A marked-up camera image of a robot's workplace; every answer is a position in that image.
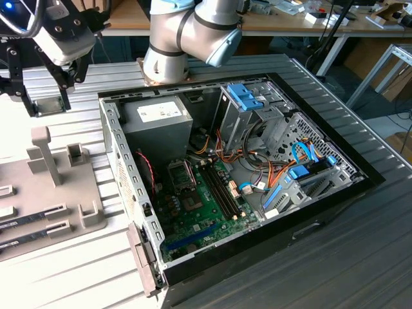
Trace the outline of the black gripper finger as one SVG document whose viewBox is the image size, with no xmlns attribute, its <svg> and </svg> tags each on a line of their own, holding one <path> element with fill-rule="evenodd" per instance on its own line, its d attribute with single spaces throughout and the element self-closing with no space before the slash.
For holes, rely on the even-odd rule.
<svg viewBox="0 0 412 309">
<path fill-rule="evenodd" d="M 21 52 L 15 46 L 6 49 L 9 77 L 1 77 L 1 94 L 7 94 L 14 102 L 22 102 L 30 117 L 36 115 L 34 106 L 24 86 Z"/>
<path fill-rule="evenodd" d="M 63 110 L 71 109 L 68 90 L 74 88 L 75 83 L 80 84 L 84 82 L 89 67 L 89 54 L 87 53 L 81 58 L 72 61 L 69 68 L 64 71 L 61 66 L 54 64 L 40 47 L 35 47 L 35 52 L 59 87 Z"/>
</svg>

